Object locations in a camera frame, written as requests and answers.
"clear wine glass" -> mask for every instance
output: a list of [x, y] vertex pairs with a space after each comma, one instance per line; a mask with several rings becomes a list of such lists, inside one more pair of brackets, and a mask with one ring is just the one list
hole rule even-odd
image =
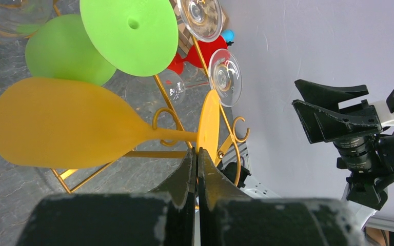
[[[166, 69], [159, 74], [161, 82], [174, 106], [185, 98], [185, 91], [197, 86], [210, 85], [226, 107], [235, 105], [240, 96], [242, 79], [238, 61], [226, 49], [215, 51], [209, 62], [209, 81], [200, 80], [184, 83], [172, 70]], [[125, 91], [126, 101], [137, 111], [141, 109], [155, 112], [163, 102], [159, 89], [152, 77], [137, 77], [130, 81]]]
[[178, 0], [186, 28], [198, 40], [210, 43], [221, 34], [223, 18], [218, 0]]
[[0, 42], [35, 32], [50, 17], [53, 0], [0, 0]]

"camera lens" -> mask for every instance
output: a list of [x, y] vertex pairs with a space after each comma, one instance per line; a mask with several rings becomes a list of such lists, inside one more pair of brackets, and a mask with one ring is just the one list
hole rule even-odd
[[350, 171], [367, 172], [376, 158], [370, 136], [334, 141], [342, 160]]

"grey marble surface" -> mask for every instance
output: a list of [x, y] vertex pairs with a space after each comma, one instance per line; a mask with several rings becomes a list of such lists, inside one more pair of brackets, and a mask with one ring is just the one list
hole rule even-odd
[[[78, 13], [78, 1], [60, 0], [58, 7], [62, 14]], [[26, 39], [0, 45], [0, 95], [16, 81], [29, 77], [25, 64]], [[203, 79], [204, 75], [187, 64], [181, 75], [185, 82]], [[105, 87], [123, 99], [127, 83], [132, 76], [117, 71]], [[185, 100], [176, 110], [187, 131], [197, 131], [200, 110], [209, 86], [186, 91]], [[231, 111], [226, 109], [231, 120]], [[141, 109], [138, 114], [151, 122], [149, 111]], [[160, 118], [160, 126], [174, 129], [174, 122], [168, 114]], [[227, 130], [221, 119], [220, 143], [227, 137]], [[145, 142], [138, 150], [186, 150], [184, 143], [173, 148], [161, 146], [158, 141]], [[147, 192], [163, 181], [179, 164], [178, 159], [121, 158], [82, 186], [77, 193], [124, 193]], [[66, 179], [73, 187], [87, 178], [97, 168], [79, 170]], [[0, 245], [14, 245], [24, 224], [35, 205], [46, 195], [64, 193], [64, 189], [49, 169], [15, 166], [0, 157]]]

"curled metal hook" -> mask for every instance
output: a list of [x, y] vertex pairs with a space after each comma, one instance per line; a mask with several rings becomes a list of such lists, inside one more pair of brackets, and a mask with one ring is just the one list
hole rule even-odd
[[[175, 113], [173, 112], [173, 110], [171, 110], [171, 109], [169, 109], [169, 108], [160, 108], [160, 109], [158, 109], [158, 110], [155, 112], [155, 114], [153, 115], [152, 128], [153, 128], [154, 130], [157, 129], [157, 119], [159, 118], [159, 115], [160, 115], [162, 112], [167, 112], [167, 113], [169, 113], [169, 114], [171, 115], [171, 117], [173, 117], [173, 120], [174, 120], [174, 122], [176, 123], [176, 130], [180, 131], [180, 129], [179, 129], [179, 122], [180, 122], [180, 121], [179, 121], [179, 118], [177, 118], [176, 115], [175, 115]], [[160, 141], [160, 143], [161, 143], [162, 145], [167, 146], [167, 147], [173, 147], [177, 142], [178, 142], [178, 141], [176, 141], [176, 140], [171, 141], [171, 142], [167, 142], [167, 141], [165, 141], [165, 140], [161, 140], [161, 141]]]
[[235, 182], [233, 184], [237, 187], [241, 177], [241, 154], [239, 152], [238, 144], [235, 141], [233, 141], [233, 147], [237, 155], [237, 175], [235, 176]]
[[237, 126], [237, 121], [238, 121], [238, 120], [242, 120], [242, 122], [245, 122], [245, 118], [244, 118], [244, 117], [242, 117], [242, 116], [236, 117], [236, 118], [233, 120], [233, 124], [232, 124], [232, 134], [233, 134], [233, 136], [234, 136], [236, 142], [245, 142], [245, 141], [248, 139], [248, 135], [250, 135], [250, 128], [247, 128], [247, 132], [245, 133], [245, 137], [239, 139], [239, 138], [237, 137], [236, 129], [235, 129], [236, 126]]

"wine glass stem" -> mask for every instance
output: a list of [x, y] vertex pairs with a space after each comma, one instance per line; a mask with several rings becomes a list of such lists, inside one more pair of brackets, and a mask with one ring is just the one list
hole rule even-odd
[[188, 89], [192, 89], [194, 87], [206, 86], [206, 85], [209, 85], [208, 79], [201, 79], [201, 80], [186, 83], [185, 89], [188, 90]]
[[158, 128], [155, 130], [157, 135], [154, 135], [154, 139], [163, 140], [176, 140], [176, 141], [188, 141], [195, 142], [197, 140], [197, 132], [185, 132], [171, 129]]

